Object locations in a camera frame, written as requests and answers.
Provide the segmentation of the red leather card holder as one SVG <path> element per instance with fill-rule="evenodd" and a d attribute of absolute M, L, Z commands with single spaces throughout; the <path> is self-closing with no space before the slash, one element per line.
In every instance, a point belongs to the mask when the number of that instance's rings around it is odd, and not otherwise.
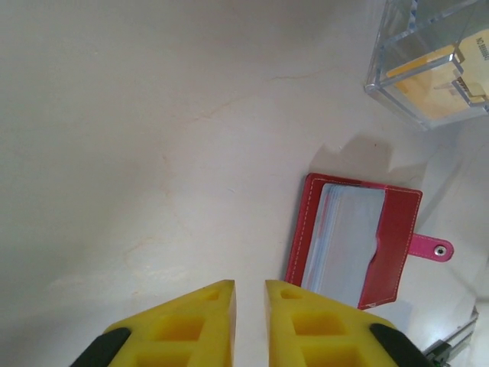
<path fill-rule="evenodd" d="M 300 201 L 296 230 L 284 280 L 301 285 L 306 256 L 313 238 L 313 222 L 319 208 L 322 188 L 326 184 L 382 189 L 386 193 L 377 230 L 377 251 L 370 260 L 366 280 L 356 307 L 367 310 L 397 299 L 398 287 L 408 255 L 431 261 L 447 262 L 454 254 L 451 242 L 414 232 L 420 190 L 364 180 L 310 173 L 306 176 Z"/>

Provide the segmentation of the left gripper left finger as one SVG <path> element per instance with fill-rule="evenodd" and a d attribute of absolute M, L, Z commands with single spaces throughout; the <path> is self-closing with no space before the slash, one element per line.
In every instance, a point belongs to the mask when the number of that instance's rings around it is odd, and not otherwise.
<path fill-rule="evenodd" d="M 233 367 L 236 295 L 222 280 L 109 326 L 72 367 Z"/>

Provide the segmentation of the clear acrylic card box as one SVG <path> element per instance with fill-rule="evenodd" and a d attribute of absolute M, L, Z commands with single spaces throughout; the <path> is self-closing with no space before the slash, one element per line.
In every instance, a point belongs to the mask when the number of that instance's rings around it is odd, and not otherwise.
<path fill-rule="evenodd" d="M 489 103 L 446 118 L 428 119 L 395 87 L 396 82 L 447 63 L 451 57 L 442 57 L 399 76 L 387 76 L 389 70 L 441 47 L 458 45 L 485 28 L 489 28 L 489 0 L 386 0 L 365 92 L 422 130 L 477 118 L 489 120 Z"/>

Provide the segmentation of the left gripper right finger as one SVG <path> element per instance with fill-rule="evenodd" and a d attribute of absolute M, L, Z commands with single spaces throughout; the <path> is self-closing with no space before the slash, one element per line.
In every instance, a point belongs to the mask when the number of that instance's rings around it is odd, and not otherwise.
<path fill-rule="evenodd" d="M 265 287 L 269 367 L 428 367 L 384 318 L 285 281 Z"/>

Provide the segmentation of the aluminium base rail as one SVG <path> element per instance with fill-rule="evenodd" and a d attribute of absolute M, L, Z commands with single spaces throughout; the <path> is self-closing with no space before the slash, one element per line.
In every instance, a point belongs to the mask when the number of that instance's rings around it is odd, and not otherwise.
<path fill-rule="evenodd" d="M 433 367 L 451 367 L 450 362 L 468 348 L 474 334 L 479 312 L 473 308 L 471 318 L 443 339 L 438 339 L 423 351 Z"/>

